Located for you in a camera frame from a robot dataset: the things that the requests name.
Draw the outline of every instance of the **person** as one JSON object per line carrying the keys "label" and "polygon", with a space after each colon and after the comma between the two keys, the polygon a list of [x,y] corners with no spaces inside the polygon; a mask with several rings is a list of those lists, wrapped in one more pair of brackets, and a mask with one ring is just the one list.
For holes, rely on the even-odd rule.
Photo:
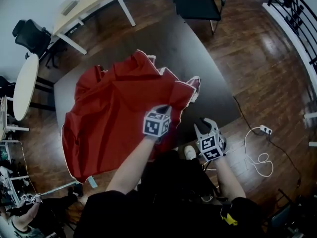
{"label": "person", "polygon": [[65,210],[77,202],[77,197],[82,196],[82,185],[76,184],[68,189],[68,195],[63,198],[41,199],[35,195],[34,203],[21,202],[16,208],[5,210],[0,208],[0,215],[13,227],[16,237],[19,238],[44,238],[52,233],[65,238],[65,233],[58,222],[63,219]]}
{"label": "person", "polygon": [[259,206],[246,199],[225,157],[213,161],[218,192],[192,146],[185,147],[186,160],[169,151],[148,162],[156,140],[145,136],[115,172],[106,191],[88,198],[75,238],[105,233],[264,235]]}

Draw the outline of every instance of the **black railing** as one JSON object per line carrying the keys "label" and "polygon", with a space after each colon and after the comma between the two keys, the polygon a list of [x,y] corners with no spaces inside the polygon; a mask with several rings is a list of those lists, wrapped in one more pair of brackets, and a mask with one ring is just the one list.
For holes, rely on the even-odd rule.
{"label": "black railing", "polygon": [[304,0],[269,0],[303,44],[310,64],[317,69],[317,17]]}

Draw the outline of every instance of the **white cable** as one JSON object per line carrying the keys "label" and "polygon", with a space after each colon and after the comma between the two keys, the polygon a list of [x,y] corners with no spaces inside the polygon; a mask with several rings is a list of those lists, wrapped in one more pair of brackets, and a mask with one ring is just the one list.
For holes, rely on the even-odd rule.
{"label": "white cable", "polygon": [[[260,127],[255,127],[255,128],[250,129],[249,132],[246,134],[246,136],[245,136],[245,138],[244,138],[244,150],[245,150],[245,154],[246,154],[246,156],[247,156],[246,159],[247,159],[247,161],[248,161],[251,165],[253,165],[253,166],[255,167],[256,171],[258,172],[258,174],[259,174],[260,176],[262,176],[262,177],[270,177],[271,174],[273,173],[274,166],[273,166],[273,162],[272,162],[272,161],[268,161],[269,155],[268,155],[267,153],[261,153],[261,154],[258,156],[258,162],[254,162],[254,161],[251,159],[251,157],[247,154],[247,143],[246,143],[247,136],[249,135],[249,133],[250,133],[251,131],[253,131],[254,129],[259,129],[259,128],[260,128]],[[262,155],[266,155],[267,158],[266,158],[265,160],[263,160],[263,161],[260,161],[260,157],[261,157]],[[272,165],[272,171],[271,171],[271,173],[270,173],[268,176],[261,174],[261,173],[259,172],[259,170],[257,169],[257,166],[256,166],[256,165],[265,164],[265,163],[271,163],[271,165]]]}

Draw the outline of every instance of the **power strip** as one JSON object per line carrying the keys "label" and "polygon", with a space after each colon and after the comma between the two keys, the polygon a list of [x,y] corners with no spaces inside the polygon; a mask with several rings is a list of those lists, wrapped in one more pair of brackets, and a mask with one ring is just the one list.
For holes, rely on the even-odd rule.
{"label": "power strip", "polygon": [[264,125],[260,125],[260,130],[265,132],[266,134],[269,134],[269,135],[272,134],[272,130],[269,127],[266,127]]}

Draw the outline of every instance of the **round table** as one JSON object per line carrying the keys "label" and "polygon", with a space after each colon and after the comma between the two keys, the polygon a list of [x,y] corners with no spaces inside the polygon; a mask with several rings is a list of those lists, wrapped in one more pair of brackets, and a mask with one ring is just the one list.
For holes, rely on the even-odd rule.
{"label": "round table", "polygon": [[22,120],[31,103],[39,70],[39,57],[32,54],[27,58],[16,80],[13,95],[15,119]]}

